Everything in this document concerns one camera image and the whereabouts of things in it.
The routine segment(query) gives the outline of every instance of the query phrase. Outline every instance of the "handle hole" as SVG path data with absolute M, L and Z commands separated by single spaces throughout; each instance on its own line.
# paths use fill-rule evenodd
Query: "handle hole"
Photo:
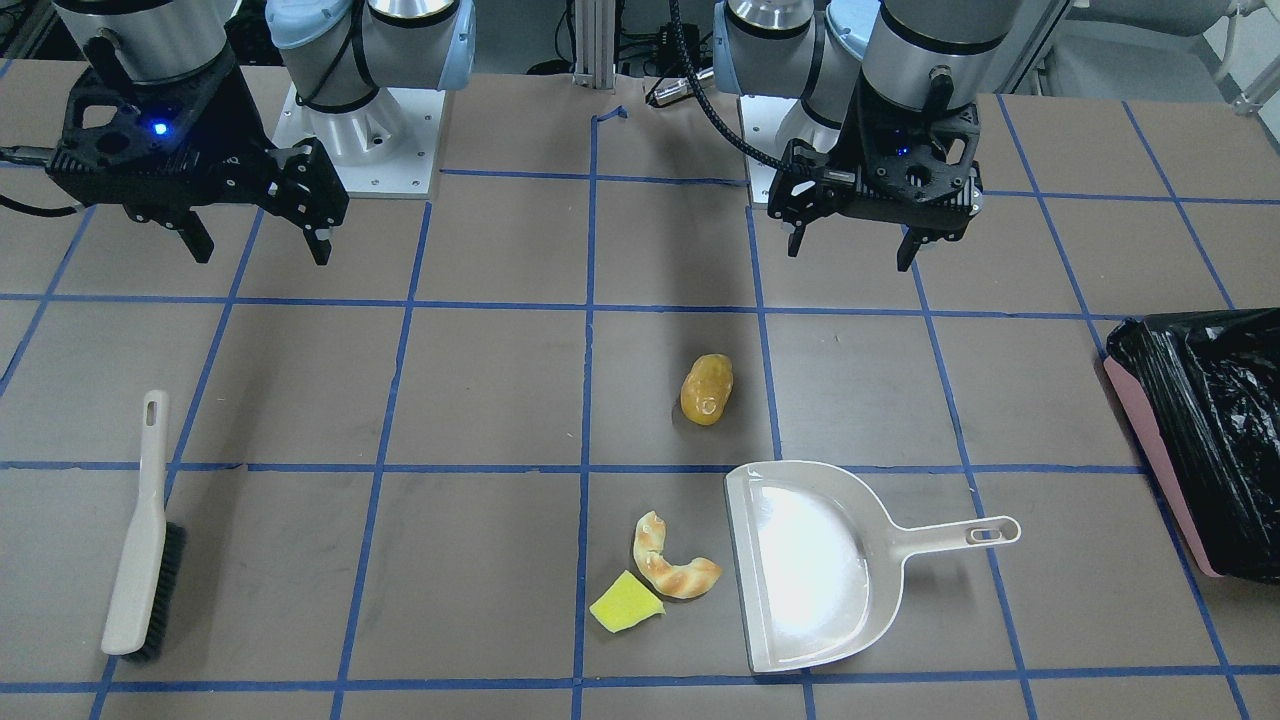
M 1005 534 L 1000 532 L 1000 528 L 973 528 L 969 530 L 969 544 L 982 544 L 1004 538 Z

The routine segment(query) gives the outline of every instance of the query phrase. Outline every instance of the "white dustpan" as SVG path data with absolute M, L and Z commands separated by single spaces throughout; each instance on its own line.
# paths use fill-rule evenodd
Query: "white dustpan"
M 901 528 L 858 475 L 823 462 L 742 465 L 724 492 L 756 673 L 831 662 L 878 641 L 902 602 L 908 557 L 1021 536 L 1006 516 Z

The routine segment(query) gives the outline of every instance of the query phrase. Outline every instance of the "table surface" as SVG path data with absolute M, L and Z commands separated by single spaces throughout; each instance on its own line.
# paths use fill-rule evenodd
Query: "table surface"
M 51 143 L 79 69 L 0 69 L 0 140 Z M 274 123 L 287 77 L 247 74 Z M 207 265 L 118 208 L 3 215 L 0 716 L 1280 717 L 1280 588 L 1188 565 L 1098 365 L 1126 316 L 1280 305 L 1254 122 L 982 97 L 987 208 L 897 273 L 859 220 L 786 258 L 741 156 L 641 94 L 475 77 L 433 202 L 353 201 L 326 268 L 252 208 L 202 211 Z M 712 428 L 675 405 L 705 352 Z M 152 387 L 188 544 L 132 666 L 97 642 Z M 911 560 L 870 650 L 754 676 L 722 479 L 776 457 L 1024 537 Z M 649 510 L 726 574 L 611 635 L 584 607 Z

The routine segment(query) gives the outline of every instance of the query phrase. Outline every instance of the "black plastic bag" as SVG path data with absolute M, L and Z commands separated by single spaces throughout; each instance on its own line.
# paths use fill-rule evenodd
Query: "black plastic bag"
M 1213 570 L 1280 584 L 1280 309 L 1128 320 L 1107 354 L 1155 410 Z

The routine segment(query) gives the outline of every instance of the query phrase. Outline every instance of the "bread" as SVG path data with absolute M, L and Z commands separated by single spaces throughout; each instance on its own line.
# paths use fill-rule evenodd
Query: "bread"
M 666 543 L 667 523 L 653 511 L 640 518 L 631 556 L 640 574 L 662 594 L 681 600 L 698 597 L 712 589 L 724 571 L 705 557 L 695 557 L 687 565 L 672 565 L 662 556 Z

